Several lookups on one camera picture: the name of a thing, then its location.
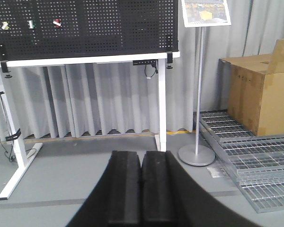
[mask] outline gray curtain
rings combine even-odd
[[[231,26],[210,27],[206,37],[202,110],[226,109],[229,78],[218,59],[271,53],[284,38],[284,0],[228,0]],[[193,128],[196,109],[198,29],[178,24],[181,57],[166,71],[167,129]],[[158,76],[146,79],[131,63],[78,64],[12,69],[9,83],[23,135],[52,138],[111,130],[159,131]],[[0,106],[0,137],[7,133]]]

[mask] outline white desk frame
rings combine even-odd
[[[180,52],[173,52],[173,58],[180,57]],[[167,53],[148,53],[148,54],[133,54],[133,55],[117,55],[117,56],[99,56],[99,57],[82,57],[82,58],[58,58],[58,59],[40,59],[40,60],[22,60],[8,61],[8,68],[15,67],[41,67],[41,66],[61,66],[66,64],[83,64],[83,63],[119,63],[135,60],[150,60],[158,59],[159,71],[159,134],[155,135],[157,149],[166,151],[166,92],[165,92],[165,59]],[[7,117],[10,123],[12,134],[15,134],[19,129],[19,120],[16,114],[13,97],[7,97],[5,91],[9,90],[8,84],[3,85],[1,64],[0,64],[0,92],[4,92],[2,100],[7,112]],[[14,140],[14,153],[18,162],[18,169],[15,171],[9,182],[0,193],[0,200],[7,200],[15,190],[22,176],[33,162],[38,151],[42,147],[42,143],[36,143],[32,150],[26,154],[23,136]]]

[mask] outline gray floor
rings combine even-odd
[[[32,147],[33,142],[28,141],[26,147]],[[193,142],[193,134],[168,135],[167,147],[177,156],[182,146]],[[154,136],[147,134],[43,143],[10,199],[0,201],[0,227],[64,227],[96,185],[112,150],[137,151],[141,161],[146,150],[156,150]],[[262,226],[284,227],[284,211],[257,214],[230,178],[212,178],[206,167],[181,164],[231,209]],[[0,192],[16,168],[16,163],[4,157],[0,146]]]

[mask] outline round base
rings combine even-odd
[[[195,144],[181,147],[178,152],[179,158],[191,166],[207,166],[214,161],[215,154],[208,147],[199,145],[198,155],[195,154]]]

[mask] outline pegboard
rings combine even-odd
[[[177,0],[0,0],[0,44],[6,60],[178,51],[177,11]]]

